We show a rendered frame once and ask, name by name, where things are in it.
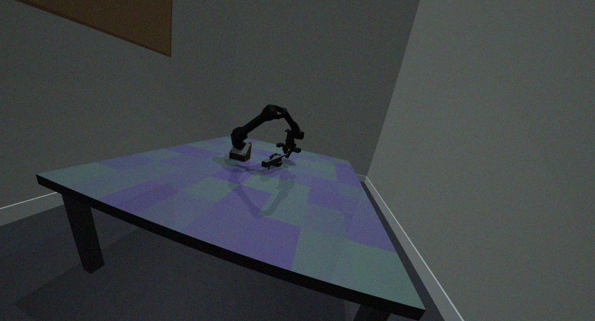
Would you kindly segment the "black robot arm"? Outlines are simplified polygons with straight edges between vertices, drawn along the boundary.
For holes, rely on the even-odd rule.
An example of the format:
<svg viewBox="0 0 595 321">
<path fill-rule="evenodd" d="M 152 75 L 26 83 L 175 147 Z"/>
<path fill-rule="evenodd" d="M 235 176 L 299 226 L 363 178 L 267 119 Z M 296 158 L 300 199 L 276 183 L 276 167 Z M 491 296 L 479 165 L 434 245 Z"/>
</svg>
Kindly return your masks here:
<svg viewBox="0 0 595 321">
<path fill-rule="evenodd" d="M 277 114 L 277 112 L 281 114 Z M 291 127 L 291 130 L 285 130 L 285 132 L 287 132 L 287 139 L 302 140 L 304 138 L 304 132 L 300 131 L 299 125 L 297 124 L 297 122 L 292 120 L 291 115 L 288 113 L 287 109 L 285 109 L 284 107 L 278 107 L 269 104 L 262 110 L 262 113 L 259 114 L 256 118 L 248 122 L 243 127 L 237 127 L 232 130 L 232 145 L 234 146 L 234 148 L 242 151 L 242 149 L 246 146 L 244 140 L 247 139 L 247 133 L 251 132 L 257 126 L 261 125 L 262 122 L 280 118 L 285 118 L 285 121 L 287 121 Z"/>
</svg>

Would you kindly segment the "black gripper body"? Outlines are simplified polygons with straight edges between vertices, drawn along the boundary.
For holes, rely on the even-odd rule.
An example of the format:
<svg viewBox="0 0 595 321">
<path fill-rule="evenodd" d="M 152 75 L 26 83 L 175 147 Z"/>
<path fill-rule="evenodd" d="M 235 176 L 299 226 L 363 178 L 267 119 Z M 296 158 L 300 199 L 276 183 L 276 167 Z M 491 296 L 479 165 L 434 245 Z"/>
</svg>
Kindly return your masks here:
<svg viewBox="0 0 595 321">
<path fill-rule="evenodd" d="M 286 138 L 285 144 L 284 143 L 277 143 L 276 147 L 283 147 L 283 149 L 287 149 L 288 148 L 288 149 L 290 149 L 290 151 L 294 151 L 294 152 L 299 153 L 301 151 L 300 148 L 298 148 L 298 147 L 293 148 L 293 142 L 294 141 L 295 141 L 295 139 L 294 140 L 291 140 L 291 139 L 287 139 Z"/>
</svg>

